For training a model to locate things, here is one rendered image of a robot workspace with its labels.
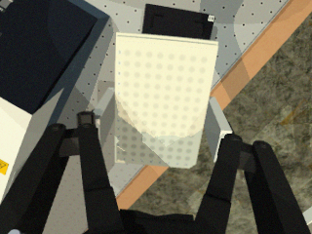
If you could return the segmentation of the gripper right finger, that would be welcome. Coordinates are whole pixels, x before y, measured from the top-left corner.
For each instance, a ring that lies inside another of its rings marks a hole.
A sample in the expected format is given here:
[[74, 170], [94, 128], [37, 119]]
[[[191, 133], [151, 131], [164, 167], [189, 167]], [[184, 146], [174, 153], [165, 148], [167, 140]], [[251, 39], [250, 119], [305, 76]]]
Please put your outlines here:
[[209, 97], [204, 129], [216, 162], [189, 234], [225, 234], [237, 168], [245, 174], [258, 234], [311, 234], [269, 143], [242, 142], [215, 97]]

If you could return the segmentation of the grey and dark blue benchtop lab instrument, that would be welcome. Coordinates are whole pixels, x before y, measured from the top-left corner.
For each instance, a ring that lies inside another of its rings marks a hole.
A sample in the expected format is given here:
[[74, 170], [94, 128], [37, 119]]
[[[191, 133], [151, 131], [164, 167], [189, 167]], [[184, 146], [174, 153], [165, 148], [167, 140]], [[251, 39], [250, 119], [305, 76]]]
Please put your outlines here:
[[85, 0], [0, 0], [0, 205], [109, 18]]

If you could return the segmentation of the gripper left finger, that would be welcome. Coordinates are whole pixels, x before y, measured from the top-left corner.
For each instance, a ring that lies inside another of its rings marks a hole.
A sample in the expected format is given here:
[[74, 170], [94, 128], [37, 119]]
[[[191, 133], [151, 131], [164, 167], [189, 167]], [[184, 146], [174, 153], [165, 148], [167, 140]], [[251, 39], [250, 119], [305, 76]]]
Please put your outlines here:
[[76, 115], [75, 129], [55, 123], [42, 134], [0, 205], [0, 234], [43, 233], [69, 156], [76, 155], [89, 234], [127, 234], [101, 151], [115, 119], [115, 88], [92, 111]]

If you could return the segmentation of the cream multiwell plate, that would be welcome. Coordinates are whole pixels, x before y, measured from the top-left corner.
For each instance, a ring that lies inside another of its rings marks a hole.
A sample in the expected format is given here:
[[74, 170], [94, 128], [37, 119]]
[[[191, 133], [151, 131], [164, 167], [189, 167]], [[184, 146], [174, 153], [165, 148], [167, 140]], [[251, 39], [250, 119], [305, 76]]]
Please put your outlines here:
[[116, 32], [115, 162], [196, 165], [217, 44]]

